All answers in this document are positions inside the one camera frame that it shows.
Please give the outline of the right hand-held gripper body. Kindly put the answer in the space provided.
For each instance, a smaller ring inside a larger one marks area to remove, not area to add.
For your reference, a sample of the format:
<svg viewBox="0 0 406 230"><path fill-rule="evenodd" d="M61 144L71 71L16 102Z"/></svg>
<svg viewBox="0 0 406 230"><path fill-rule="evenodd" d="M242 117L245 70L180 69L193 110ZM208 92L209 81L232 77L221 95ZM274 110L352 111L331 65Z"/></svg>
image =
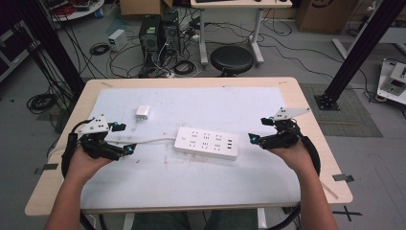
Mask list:
<svg viewBox="0 0 406 230"><path fill-rule="evenodd" d="M295 145L299 140L307 146L310 140L307 136L302 135L299 126L297 125L294 117L306 114L310 108L286 108L281 107L280 110L269 119L274 121L273 127L277 130L276 134L264 136L264 143L262 148L265 150L290 148Z"/></svg>

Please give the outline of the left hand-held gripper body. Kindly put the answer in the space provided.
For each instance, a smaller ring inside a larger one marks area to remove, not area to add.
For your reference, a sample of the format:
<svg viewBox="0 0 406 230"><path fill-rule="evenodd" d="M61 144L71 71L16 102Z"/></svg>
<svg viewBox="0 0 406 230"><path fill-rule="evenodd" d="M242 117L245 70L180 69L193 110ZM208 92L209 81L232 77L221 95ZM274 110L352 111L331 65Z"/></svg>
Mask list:
<svg viewBox="0 0 406 230"><path fill-rule="evenodd" d="M83 127L79 129L79 143L92 158L106 158L117 161L122 157L122 148L110 145L104 140L108 132L112 131L108 124L103 115L86 120Z"/></svg>

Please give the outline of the person's left hand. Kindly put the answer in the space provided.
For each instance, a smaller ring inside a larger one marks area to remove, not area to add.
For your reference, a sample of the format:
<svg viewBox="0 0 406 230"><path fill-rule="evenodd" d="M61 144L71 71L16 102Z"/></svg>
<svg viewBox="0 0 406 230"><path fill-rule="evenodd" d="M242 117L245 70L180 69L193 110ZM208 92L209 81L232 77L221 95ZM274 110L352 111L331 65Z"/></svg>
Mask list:
<svg viewBox="0 0 406 230"><path fill-rule="evenodd" d="M111 163L106 158L92 158L82 147L77 147L70 161L65 181L68 184L83 186L102 167Z"/></svg>

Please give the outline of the white charger adapter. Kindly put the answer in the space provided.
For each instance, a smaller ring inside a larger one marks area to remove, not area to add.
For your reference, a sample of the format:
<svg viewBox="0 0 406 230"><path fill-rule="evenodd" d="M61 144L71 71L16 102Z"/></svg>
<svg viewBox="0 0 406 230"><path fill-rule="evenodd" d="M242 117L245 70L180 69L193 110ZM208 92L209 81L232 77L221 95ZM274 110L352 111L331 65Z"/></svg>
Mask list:
<svg viewBox="0 0 406 230"><path fill-rule="evenodd" d="M135 112L135 118L137 121L147 120L150 113L149 105L139 105Z"/></svg>

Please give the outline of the white power strip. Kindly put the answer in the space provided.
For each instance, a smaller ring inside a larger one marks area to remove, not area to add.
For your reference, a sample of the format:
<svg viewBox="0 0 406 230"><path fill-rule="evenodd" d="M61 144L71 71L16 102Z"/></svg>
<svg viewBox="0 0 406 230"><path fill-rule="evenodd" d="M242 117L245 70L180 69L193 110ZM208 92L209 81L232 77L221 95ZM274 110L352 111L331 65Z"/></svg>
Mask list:
<svg viewBox="0 0 406 230"><path fill-rule="evenodd" d="M174 142L178 152L236 160L238 136L231 133L181 126Z"/></svg>

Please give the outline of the grey floor mat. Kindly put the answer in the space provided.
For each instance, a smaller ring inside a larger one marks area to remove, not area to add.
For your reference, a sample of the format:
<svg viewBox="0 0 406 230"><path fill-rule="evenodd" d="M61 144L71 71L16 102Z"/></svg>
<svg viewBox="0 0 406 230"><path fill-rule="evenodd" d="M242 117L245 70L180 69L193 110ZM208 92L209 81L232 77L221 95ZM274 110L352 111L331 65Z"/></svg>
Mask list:
<svg viewBox="0 0 406 230"><path fill-rule="evenodd" d="M327 86L319 83L301 83L300 87L325 136L382 137L379 128L353 90L346 89L342 93L337 108L322 110L317 105L315 97L322 95Z"/></svg>

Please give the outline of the black round stool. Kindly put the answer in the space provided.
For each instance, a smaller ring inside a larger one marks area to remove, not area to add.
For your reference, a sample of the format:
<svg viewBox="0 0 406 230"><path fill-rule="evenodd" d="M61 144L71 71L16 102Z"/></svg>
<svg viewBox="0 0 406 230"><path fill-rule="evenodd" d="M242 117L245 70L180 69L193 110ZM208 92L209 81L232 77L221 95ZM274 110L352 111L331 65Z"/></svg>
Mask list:
<svg viewBox="0 0 406 230"><path fill-rule="evenodd" d="M249 71L254 65L252 54L238 46L222 46L210 55L212 66L221 72L221 77L233 77Z"/></svg>

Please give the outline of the white table mat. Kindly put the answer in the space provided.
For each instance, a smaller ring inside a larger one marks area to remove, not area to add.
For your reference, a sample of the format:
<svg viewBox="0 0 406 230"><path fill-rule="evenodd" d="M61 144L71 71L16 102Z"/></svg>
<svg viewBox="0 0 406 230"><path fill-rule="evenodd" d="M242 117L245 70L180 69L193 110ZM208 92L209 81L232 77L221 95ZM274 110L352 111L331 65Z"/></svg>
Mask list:
<svg viewBox="0 0 406 230"><path fill-rule="evenodd" d="M137 121L139 105L149 105ZM93 116L126 124L108 140L136 144L133 154L97 172L81 196L84 210L197 209L297 203L300 189L279 157L254 146L249 133L274 133L260 119L274 115L284 101L276 87L199 87L103 89ZM180 127L238 136L236 160L178 152Z"/></svg>

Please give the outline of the white power supply box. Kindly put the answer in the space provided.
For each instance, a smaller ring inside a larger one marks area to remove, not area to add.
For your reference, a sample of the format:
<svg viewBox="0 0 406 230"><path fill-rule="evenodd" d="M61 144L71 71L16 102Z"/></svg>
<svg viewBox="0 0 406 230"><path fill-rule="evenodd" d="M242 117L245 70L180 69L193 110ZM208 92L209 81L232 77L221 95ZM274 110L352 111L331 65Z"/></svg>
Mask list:
<svg viewBox="0 0 406 230"><path fill-rule="evenodd" d="M114 52L119 52L127 44L125 30L119 29L108 38L110 48Z"/></svg>

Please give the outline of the black computer tower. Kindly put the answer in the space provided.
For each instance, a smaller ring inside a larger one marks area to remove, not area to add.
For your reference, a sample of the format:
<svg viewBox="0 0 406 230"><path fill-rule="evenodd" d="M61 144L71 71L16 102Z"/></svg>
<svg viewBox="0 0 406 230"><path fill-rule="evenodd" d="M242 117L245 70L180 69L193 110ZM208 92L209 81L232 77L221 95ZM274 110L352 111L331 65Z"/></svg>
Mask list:
<svg viewBox="0 0 406 230"><path fill-rule="evenodd" d="M167 54L177 56L180 52L178 11L165 11L162 24Z"/></svg>
<svg viewBox="0 0 406 230"><path fill-rule="evenodd" d="M155 67L159 62L158 56L162 48L160 22L160 15L146 15L142 21L139 39L142 45L146 67Z"/></svg>

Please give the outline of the black tape cross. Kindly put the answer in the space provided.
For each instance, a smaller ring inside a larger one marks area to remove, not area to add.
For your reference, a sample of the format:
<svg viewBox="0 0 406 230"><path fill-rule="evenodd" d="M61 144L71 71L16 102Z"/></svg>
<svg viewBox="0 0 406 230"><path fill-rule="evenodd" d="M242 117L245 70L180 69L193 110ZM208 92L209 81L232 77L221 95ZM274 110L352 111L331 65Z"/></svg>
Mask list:
<svg viewBox="0 0 406 230"><path fill-rule="evenodd" d="M351 211L346 205L343 206L342 210L333 210L332 213L334 215L346 216L348 221L352 221L352 217L362 217L361 213Z"/></svg>

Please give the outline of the white desk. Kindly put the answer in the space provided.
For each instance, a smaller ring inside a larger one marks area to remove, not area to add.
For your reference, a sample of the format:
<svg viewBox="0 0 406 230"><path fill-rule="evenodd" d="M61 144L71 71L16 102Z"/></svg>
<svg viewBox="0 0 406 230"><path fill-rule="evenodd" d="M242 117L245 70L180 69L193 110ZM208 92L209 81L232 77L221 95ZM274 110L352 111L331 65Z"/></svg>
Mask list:
<svg viewBox="0 0 406 230"><path fill-rule="evenodd" d="M205 39L205 10L206 9L249 9L255 10L255 28L252 34L248 37L248 42L253 50L256 64L263 64L264 59L258 45L259 28L263 16L263 12L266 9L288 9L293 6L291 0L209 0L204 2L203 0L190 0L191 6L194 9L199 10L200 16L200 36L199 36L199 55L200 63L207 65L209 63L206 39Z"/></svg>

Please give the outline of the large cardboard box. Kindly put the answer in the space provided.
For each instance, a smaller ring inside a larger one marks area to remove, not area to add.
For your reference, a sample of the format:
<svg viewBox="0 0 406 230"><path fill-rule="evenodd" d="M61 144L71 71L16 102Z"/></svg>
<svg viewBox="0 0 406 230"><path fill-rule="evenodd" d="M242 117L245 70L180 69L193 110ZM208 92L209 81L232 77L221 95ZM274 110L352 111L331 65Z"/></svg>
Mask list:
<svg viewBox="0 0 406 230"><path fill-rule="evenodd" d="M317 34L340 34L359 0L301 0L296 14L299 31Z"/></svg>

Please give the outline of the round white table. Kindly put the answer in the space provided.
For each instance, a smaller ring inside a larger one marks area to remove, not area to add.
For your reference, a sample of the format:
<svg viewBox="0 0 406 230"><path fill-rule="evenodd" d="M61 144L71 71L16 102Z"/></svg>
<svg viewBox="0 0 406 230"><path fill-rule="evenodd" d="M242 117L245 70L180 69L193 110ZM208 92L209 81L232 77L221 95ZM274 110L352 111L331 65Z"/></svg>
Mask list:
<svg viewBox="0 0 406 230"><path fill-rule="evenodd" d="M104 0L40 0L46 11L57 21L84 17L98 11Z"/></svg>

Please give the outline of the white device on floor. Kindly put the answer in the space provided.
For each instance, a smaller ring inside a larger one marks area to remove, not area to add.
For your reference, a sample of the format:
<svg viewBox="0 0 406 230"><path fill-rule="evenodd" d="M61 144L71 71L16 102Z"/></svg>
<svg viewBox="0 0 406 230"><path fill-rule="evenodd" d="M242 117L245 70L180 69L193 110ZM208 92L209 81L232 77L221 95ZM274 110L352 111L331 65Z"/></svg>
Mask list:
<svg viewBox="0 0 406 230"><path fill-rule="evenodd" d="M377 95L406 104L406 63L390 58L382 61Z"/></svg>

